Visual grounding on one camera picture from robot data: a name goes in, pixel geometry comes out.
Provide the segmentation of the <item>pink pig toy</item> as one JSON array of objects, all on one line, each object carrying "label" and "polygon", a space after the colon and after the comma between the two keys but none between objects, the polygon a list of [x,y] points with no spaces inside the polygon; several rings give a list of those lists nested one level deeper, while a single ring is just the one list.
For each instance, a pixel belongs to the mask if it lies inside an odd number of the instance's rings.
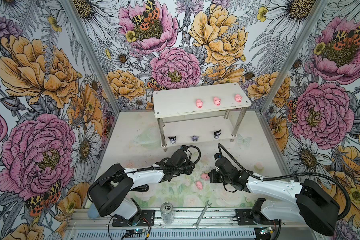
[{"label": "pink pig toy", "polygon": [[221,105],[221,99],[220,99],[220,98],[214,97],[214,98],[213,98],[213,101],[214,101],[214,104],[215,104],[216,106],[220,106],[220,105]]},{"label": "pink pig toy", "polygon": [[197,106],[197,108],[201,109],[203,107],[203,101],[200,100],[200,99],[197,99],[196,100],[196,106]]},{"label": "pink pig toy", "polygon": [[236,94],[236,95],[235,95],[235,101],[236,101],[237,103],[241,103],[241,102],[242,102],[242,99],[243,99],[243,97],[242,97],[240,94]]},{"label": "pink pig toy", "polygon": [[203,184],[200,181],[196,182],[196,187],[197,187],[198,190],[203,190],[203,188],[204,188]]}]

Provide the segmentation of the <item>black white kuromi toy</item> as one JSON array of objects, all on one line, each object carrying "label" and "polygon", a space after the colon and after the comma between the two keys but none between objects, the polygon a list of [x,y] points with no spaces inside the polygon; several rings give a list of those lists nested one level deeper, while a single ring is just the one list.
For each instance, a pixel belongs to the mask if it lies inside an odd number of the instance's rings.
[{"label": "black white kuromi toy", "polygon": [[176,136],[172,136],[172,137],[168,137],[170,143],[172,145],[176,144],[177,143],[177,137]]}]

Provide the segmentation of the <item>black purple kuromi toy back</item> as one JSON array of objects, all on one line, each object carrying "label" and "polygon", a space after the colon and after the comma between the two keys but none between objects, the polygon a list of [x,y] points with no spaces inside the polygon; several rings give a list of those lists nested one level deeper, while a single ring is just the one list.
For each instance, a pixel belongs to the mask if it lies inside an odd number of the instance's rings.
[{"label": "black purple kuromi toy back", "polygon": [[214,138],[219,139],[222,130],[214,131]]}]

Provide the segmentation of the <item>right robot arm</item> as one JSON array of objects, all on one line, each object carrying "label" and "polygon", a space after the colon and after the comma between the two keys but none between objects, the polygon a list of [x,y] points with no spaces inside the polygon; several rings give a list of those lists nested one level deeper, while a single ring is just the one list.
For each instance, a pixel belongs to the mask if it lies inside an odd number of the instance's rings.
[{"label": "right robot arm", "polygon": [[251,220],[259,224],[287,220],[306,224],[328,237],[334,235],[340,206],[316,182],[267,181],[251,171],[238,170],[221,154],[214,157],[215,168],[209,172],[211,183],[230,185],[236,192],[261,195],[251,210]]}]

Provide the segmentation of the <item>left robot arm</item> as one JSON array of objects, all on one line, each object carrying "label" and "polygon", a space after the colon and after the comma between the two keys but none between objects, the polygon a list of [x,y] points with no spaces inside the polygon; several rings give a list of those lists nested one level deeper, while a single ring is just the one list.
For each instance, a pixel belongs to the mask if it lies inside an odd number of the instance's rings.
[{"label": "left robot arm", "polygon": [[146,192],[150,184],[170,182],[180,175],[191,175],[202,156],[196,146],[181,146],[171,157],[150,167],[129,169],[114,164],[88,188],[88,200],[99,216],[122,217],[139,221],[142,210],[135,200],[128,199],[129,192]]}]

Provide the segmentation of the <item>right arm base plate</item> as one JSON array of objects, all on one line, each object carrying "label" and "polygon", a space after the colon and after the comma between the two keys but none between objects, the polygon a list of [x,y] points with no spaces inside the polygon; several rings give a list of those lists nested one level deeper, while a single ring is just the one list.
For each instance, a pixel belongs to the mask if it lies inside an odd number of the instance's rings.
[{"label": "right arm base plate", "polygon": [[237,222],[239,226],[255,226],[257,223],[252,214],[251,209],[236,209],[233,221]]}]

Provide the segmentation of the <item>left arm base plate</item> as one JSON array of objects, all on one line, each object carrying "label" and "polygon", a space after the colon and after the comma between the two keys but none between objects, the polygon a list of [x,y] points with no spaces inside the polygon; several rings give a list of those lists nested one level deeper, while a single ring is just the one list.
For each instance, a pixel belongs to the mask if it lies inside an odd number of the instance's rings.
[{"label": "left arm base plate", "polygon": [[137,212],[130,220],[122,216],[115,215],[113,218],[113,227],[152,227],[155,222],[155,210],[141,210]]}]

